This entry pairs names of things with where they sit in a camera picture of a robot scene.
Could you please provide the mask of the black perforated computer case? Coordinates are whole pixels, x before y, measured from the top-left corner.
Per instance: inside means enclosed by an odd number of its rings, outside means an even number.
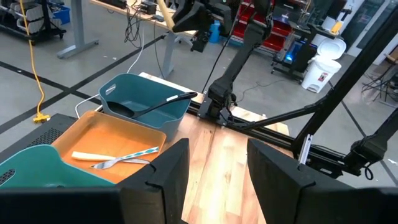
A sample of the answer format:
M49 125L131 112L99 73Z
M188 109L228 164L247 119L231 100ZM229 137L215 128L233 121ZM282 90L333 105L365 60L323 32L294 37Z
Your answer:
M77 119L57 113L50 121L31 131L23 138L0 152L0 163L15 153L40 144L51 144L59 138Z

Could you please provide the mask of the black shelf cart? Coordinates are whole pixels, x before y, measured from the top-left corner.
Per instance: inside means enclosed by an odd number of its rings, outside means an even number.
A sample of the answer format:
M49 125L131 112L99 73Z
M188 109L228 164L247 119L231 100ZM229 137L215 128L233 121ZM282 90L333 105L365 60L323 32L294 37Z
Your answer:
M50 9L52 4L64 5L63 0L0 0L0 32L29 40L32 44L67 32L60 19Z

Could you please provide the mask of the black ladle with white label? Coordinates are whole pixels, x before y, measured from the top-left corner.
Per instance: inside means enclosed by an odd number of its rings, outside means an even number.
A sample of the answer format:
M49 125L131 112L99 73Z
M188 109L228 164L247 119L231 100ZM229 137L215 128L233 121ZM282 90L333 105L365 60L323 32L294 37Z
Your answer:
M138 118L144 114L147 114L151 111L156 110L157 108L160 108L162 106L165 106L167 104L171 104L173 102L176 101L182 101L182 100L187 100L187 99L192 99L194 97L196 97L198 95L197 92L186 92L186 93L182 93L179 95L174 95L174 96L170 96L168 98L166 98L165 100L161 101L160 103L157 103L154 106L150 106L144 110L140 110L140 111L134 111L132 109L129 109L127 106L124 106L120 103L117 102L112 102L112 101L107 101L108 107L111 111L113 111L114 113L118 113L121 114L125 117L134 119L134 118Z

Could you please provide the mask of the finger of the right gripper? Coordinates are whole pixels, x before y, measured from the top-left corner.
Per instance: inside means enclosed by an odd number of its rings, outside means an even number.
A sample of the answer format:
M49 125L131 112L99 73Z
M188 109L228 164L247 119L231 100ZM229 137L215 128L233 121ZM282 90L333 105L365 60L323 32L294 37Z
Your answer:
M191 30L207 31L213 23L215 3L211 1L179 1L172 16L174 33Z

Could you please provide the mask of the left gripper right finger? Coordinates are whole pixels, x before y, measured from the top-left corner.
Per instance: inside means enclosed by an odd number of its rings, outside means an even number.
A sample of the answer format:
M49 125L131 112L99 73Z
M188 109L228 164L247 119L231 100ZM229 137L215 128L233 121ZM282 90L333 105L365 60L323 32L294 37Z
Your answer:
M267 224L350 224L351 187L256 139L247 143L251 181Z

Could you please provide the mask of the red tool cabinet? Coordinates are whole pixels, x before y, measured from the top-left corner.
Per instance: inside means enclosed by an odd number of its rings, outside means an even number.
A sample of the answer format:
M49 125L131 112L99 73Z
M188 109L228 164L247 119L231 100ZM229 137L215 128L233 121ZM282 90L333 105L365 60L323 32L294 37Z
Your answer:
M237 45L242 45L244 40L244 31L246 30L248 20L252 17L254 20L264 22L265 18L261 15L257 15L254 12L254 5L251 0L243 0L240 3L238 12L236 15L236 22L233 28L232 36L230 41ZM257 48L259 52L267 52L275 54L282 50L286 39L291 33L292 28L288 22L284 22L278 19L274 19L274 26L271 31L271 35L266 39L262 45Z

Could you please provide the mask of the light teal plastic bin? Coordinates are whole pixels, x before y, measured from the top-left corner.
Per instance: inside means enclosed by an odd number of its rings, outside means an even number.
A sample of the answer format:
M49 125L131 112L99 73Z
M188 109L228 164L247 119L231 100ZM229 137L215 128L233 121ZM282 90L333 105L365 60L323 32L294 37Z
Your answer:
M114 183L62 161L51 145L23 149L0 163L0 189L110 187Z

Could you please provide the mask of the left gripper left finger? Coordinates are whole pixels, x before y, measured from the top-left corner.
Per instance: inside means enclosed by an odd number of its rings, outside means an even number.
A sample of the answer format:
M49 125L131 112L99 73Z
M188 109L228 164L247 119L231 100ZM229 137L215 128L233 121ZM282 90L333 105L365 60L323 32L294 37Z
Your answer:
M121 214L115 224L187 224L182 212L189 162L189 139L181 138L118 183Z

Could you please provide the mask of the black cart with blue light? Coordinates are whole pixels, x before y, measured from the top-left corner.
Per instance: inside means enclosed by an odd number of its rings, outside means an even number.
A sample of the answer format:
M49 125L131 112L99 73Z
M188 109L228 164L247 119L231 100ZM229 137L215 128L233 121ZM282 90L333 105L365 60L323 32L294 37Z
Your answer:
M316 55L317 48L316 45L307 43L305 34L297 35L295 32L291 32L282 49L272 59L271 73L280 72L301 80L308 67L308 61Z

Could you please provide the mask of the white trash bin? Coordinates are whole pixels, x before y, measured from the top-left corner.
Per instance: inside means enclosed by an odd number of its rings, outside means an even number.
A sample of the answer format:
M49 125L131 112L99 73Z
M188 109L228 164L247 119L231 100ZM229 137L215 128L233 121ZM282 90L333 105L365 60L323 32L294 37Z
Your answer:
M339 59L346 50L346 43L339 39L324 39L317 48L317 54L308 61L301 87L319 93L326 83L337 73L341 64Z

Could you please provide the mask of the orange plastic bin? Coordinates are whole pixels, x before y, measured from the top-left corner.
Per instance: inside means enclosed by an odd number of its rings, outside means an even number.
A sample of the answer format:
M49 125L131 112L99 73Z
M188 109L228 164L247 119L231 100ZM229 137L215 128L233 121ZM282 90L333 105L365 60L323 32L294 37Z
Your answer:
M104 113L87 111L72 124L52 145L64 162L91 172L114 184L143 168L142 164L118 162L109 169L98 170L92 165L98 161L79 161L74 152L120 157L135 152L162 148L166 135L158 130L131 123Z

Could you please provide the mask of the blue storage bin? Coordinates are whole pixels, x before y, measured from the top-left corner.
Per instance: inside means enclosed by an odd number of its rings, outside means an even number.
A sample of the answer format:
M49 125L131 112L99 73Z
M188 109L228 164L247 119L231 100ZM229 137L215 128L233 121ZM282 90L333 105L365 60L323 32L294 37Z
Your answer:
M54 18L60 19L62 24L70 23L70 8L64 5L52 4L50 9Z

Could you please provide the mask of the blue bottle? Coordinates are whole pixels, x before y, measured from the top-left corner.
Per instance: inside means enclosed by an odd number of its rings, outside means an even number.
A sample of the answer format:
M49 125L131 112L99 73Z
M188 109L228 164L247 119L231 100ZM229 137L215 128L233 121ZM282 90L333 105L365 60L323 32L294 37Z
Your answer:
M214 23L210 26L210 37L209 42L211 43L218 43L219 36L220 36L220 21L214 20Z

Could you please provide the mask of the teal-white patterned handle knife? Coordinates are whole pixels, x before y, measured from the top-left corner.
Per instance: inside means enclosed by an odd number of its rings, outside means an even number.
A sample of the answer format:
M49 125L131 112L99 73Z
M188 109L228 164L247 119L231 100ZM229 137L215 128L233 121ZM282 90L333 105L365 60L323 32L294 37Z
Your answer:
M94 168L94 169L103 170L103 169L108 169L108 168L112 167L113 165L115 165L118 162L130 162L130 163L136 163L136 164L148 164L149 161L147 161L145 159L140 159L139 156L145 156L145 155L156 153L156 152L159 152L159 147L153 147L153 148L146 149L146 150L139 151L139 152L135 152L133 154L129 154L129 155L126 155L126 156L117 157L115 159L111 159L111 160L108 160L108 161L104 161L104 162L100 162L98 164L92 165L91 167Z

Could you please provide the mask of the dark blue-teal plastic bin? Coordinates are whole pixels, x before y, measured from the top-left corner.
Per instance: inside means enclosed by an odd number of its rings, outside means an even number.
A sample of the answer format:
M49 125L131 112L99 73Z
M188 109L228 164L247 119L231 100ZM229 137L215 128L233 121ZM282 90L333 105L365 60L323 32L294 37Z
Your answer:
M191 102L191 99L176 101L134 119L114 113L109 109L107 101L117 102L134 111L140 111L154 106L170 96L186 93L131 73L115 76L105 83L98 93L104 113L161 131L166 135L167 142L175 137Z

